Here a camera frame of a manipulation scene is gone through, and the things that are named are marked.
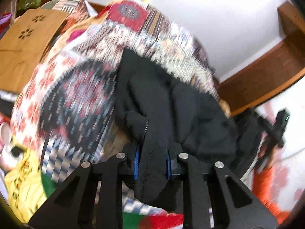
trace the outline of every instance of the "triangular cutout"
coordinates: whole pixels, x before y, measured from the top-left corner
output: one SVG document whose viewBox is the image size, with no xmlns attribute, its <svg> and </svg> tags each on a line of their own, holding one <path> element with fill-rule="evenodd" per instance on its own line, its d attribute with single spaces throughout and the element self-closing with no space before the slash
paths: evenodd
<svg viewBox="0 0 305 229">
<path fill-rule="evenodd" d="M 231 178 L 226 178 L 234 206 L 241 208 L 252 203 L 251 198 L 242 190 L 242 188 Z"/>
<path fill-rule="evenodd" d="M 75 195 L 79 180 L 79 177 L 75 177 L 68 184 L 68 186 L 56 197 L 54 203 L 65 208 L 70 207 L 72 205 L 73 197 Z"/>
</svg>

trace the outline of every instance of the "metal screw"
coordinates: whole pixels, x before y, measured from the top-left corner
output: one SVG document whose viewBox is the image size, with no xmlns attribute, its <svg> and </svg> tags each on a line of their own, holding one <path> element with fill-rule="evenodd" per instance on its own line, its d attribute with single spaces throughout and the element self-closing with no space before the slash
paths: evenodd
<svg viewBox="0 0 305 229">
<path fill-rule="evenodd" d="M 125 153 L 124 152 L 119 152 L 116 157 L 119 158 L 119 159 L 123 159 L 125 157 Z"/>
<path fill-rule="evenodd" d="M 189 156 L 188 156 L 187 153 L 181 152 L 181 153 L 179 154 L 179 157 L 182 158 L 182 159 L 187 159 Z"/>
<path fill-rule="evenodd" d="M 216 166 L 217 168 L 221 169 L 221 168 L 224 167 L 224 163 L 223 163 L 223 162 L 220 162 L 220 161 L 217 161 L 217 162 L 215 163 L 215 166 Z"/>
<path fill-rule="evenodd" d="M 90 166 L 90 162 L 88 162 L 88 161 L 82 162 L 82 163 L 81 163 L 81 166 L 82 166 L 83 168 L 88 168 L 88 167 Z"/>
</svg>

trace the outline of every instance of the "yellow bag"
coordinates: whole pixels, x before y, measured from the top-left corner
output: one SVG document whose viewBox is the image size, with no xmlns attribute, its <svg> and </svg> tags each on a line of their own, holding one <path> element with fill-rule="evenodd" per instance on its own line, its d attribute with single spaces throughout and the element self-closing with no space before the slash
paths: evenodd
<svg viewBox="0 0 305 229">
<path fill-rule="evenodd" d="M 5 176 L 9 205 L 22 223 L 28 223 L 32 215 L 46 201 L 41 182 L 36 153 L 27 150 L 16 168 Z"/>
</svg>

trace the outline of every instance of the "black cloth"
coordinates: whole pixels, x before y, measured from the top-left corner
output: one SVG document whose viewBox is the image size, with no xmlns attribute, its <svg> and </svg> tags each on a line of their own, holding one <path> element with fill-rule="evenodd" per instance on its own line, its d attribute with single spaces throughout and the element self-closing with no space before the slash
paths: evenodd
<svg viewBox="0 0 305 229">
<path fill-rule="evenodd" d="M 117 122 L 141 147 L 133 189 L 143 203 L 183 211 L 181 184 L 166 178 L 167 151 L 177 143 L 202 162 L 222 161 L 235 168 L 241 168 L 245 153 L 253 150 L 252 142 L 239 133 L 248 132 L 246 126 L 239 130 L 213 96 L 200 93 L 128 49 L 123 52 L 115 96 Z M 261 131 L 248 134 L 249 139 L 255 138 Z"/>
</svg>

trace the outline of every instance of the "brown cardboard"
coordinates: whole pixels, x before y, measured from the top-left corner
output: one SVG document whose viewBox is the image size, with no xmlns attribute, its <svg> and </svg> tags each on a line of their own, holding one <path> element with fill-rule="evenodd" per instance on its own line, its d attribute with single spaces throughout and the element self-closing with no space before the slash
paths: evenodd
<svg viewBox="0 0 305 229">
<path fill-rule="evenodd" d="M 0 40 L 0 90 L 20 93 L 68 13 L 26 11 Z"/>
</svg>

